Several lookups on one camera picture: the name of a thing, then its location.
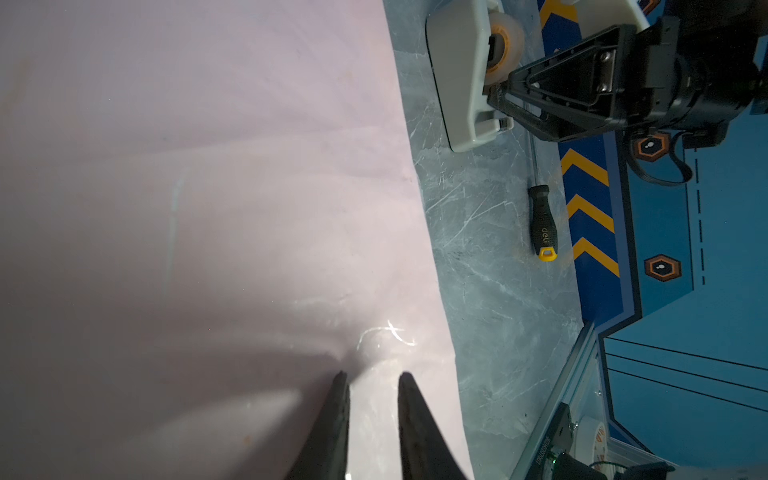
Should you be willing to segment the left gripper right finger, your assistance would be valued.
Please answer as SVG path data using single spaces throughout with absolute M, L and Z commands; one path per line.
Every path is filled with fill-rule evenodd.
M 410 372 L 399 377 L 398 419 L 403 479 L 466 479 Z

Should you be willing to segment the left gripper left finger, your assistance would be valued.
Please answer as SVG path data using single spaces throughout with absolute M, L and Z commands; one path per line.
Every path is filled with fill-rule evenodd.
M 286 479 L 346 478 L 350 403 L 348 374 L 340 371 Z

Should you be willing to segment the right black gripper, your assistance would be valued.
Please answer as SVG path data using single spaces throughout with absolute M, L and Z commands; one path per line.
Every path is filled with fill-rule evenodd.
M 488 104 L 536 138 L 566 142 L 624 130 L 610 111 L 620 91 L 621 66 L 637 29 L 608 27 L 579 43 L 529 63 L 490 89 Z M 767 35 L 765 1 L 667 1 L 663 15 L 638 39 L 649 42 L 642 86 L 660 99 L 639 109 L 639 129 L 674 130 L 685 149 L 715 147 L 746 109 L 767 113 L 767 65 L 754 57 Z M 534 114 L 517 98 L 540 109 Z

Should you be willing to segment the pink wrapping paper sheet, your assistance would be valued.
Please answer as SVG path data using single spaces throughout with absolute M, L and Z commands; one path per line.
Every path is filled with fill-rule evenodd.
M 1 475 L 281 479 L 347 372 L 472 470 L 379 1 L 1 5 Z

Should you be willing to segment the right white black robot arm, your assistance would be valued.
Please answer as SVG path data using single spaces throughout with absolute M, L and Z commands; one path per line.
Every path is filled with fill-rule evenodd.
M 575 2 L 579 43 L 488 89 L 496 110 L 545 141 L 622 130 L 687 132 L 687 148 L 719 145 L 744 110 L 767 112 L 764 1 L 668 1 L 654 24 L 635 1 Z

